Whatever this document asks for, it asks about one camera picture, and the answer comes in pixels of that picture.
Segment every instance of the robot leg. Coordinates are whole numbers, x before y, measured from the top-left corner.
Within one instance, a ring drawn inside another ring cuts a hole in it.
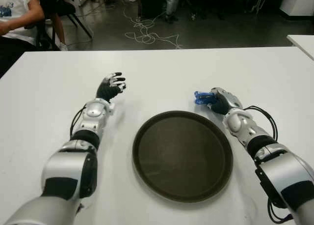
[[[179,5],[179,0],[167,0],[166,14],[168,16],[172,15],[174,12],[176,12],[178,5]]]

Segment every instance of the person's hand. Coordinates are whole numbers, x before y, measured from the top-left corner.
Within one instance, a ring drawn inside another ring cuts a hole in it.
[[[10,26],[7,22],[0,22],[0,36],[6,35],[10,32]]]

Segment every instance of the blue object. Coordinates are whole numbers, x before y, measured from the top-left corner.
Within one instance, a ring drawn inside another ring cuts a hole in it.
[[[196,91],[194,96],[196,97],[195,103],[197,105],[215,104],[217,102],[216,95],[212,92]]]

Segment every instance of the robot finger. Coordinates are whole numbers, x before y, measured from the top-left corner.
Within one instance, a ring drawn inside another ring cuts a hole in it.
[[[106,76],[103,80],[103,83],[105,84],[110,84],[110,80],[116,76],[121,76],[122,73],[121,72],[117,72],[117,73],[112,73],[112,74],[109,74],[108,76]]]
[[[122,83],[122,84],[118,85],[118,87],[120,88],[120,91],[123,92],[123,90],[127,88],[127,85],[126,85],[126,83]]]
[[[110,86],[117,86],[125,80],[126,80],[125,78],[112,78],[109,80],[109,83],[110,83]]]

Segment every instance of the silver robotic forearm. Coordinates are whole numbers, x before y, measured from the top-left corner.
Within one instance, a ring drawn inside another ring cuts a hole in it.
[[[314,224],[314,171],[300,157],[277,143],[259,127],[239,100],[221,88],[212,89],[219,102],[211,109],[224,109],[223,123],[250,154],[256,174],[271,202],[288,208],[296,224]]]
[[[53,154],[42,173],[43,193],[19,208],[5,225],[71,225],[82,198],[97,186],[97,150],[106,119],[113,114],[111,98],[126,88],[121,73],[106,77],[96,98],[82,109],[82,120],[70,140]]]

